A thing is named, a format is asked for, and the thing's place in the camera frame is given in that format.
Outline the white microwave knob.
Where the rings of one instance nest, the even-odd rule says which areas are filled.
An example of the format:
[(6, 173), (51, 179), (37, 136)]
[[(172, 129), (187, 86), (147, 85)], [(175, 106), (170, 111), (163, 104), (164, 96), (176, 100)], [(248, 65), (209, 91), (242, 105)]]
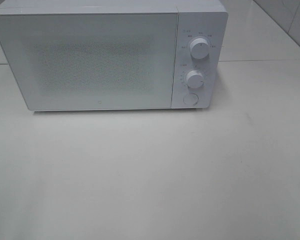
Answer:
[(210, 52), (210, 41), (205, 36), (198, 36), (189, 43), (190, 55), (196, 60), (204, 59)]
[(204, 84), (205, 75), (198, 70), (192, 70), (187, 73), (185, 81), (189, 88), (198, 89)]

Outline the white microwave door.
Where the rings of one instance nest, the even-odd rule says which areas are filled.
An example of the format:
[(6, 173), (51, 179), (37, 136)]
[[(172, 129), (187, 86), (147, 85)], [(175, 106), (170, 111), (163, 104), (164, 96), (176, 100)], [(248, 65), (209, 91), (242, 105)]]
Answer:
[(31, 111), (171, 106), (178, 16), (0, 15), (0, 45)]

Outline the white microwave oven body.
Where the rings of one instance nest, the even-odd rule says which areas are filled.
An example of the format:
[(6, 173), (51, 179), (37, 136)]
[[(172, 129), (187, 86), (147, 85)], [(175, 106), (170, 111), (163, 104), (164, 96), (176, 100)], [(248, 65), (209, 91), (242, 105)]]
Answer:
[[(225, 35), (228, 12), (218, 0), (6, 0), (0, 4), (0, 16), (28, 15), (141, 15), (177, 14), (174, 73), (171, 106), (139, 109), (204, 109), (210, 105), (217, 66)], [(209, 55), (194, 59), (190, 42), (198, 36), (210, 42)], [(204, 74), (200, 88), (189, 88), (186, 75), (190, 71)], [(194, 106), (184, 104), (187, 94), (199, 98)], [(139, 110), (94, 109), (94, 110)]]

